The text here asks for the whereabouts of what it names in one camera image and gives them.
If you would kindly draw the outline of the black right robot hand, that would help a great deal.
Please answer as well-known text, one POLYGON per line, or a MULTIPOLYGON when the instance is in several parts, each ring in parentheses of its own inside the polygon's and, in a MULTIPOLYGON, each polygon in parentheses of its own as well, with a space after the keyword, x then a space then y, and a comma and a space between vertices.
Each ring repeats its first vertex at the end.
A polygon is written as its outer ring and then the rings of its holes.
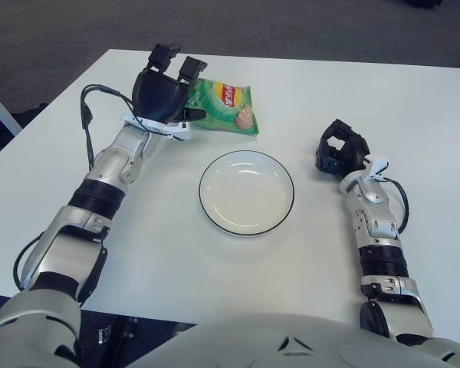
POLYGON ((323 173, 344 178, 354 171, 365 169, 363 160, 369 154, 365 139, 342 120, 335 119, 320 138, 315 166, 323 173), (343 142, 340 149, 327 142, 331 137, 343 142))

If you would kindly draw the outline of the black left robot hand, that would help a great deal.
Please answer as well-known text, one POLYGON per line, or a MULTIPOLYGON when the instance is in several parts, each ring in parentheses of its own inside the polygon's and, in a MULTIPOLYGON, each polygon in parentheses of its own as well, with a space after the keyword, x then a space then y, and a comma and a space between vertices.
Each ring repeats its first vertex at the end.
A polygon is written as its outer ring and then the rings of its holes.
POLYGON ((137 117, 164 124, 206 118, 203 109, 186 104, 207 63, 188 56, 176 79, 166 75, 171 60, 180 50, 179 45, 156 44, 151 51, 148 64, 133 86, 133 110, 137 117))

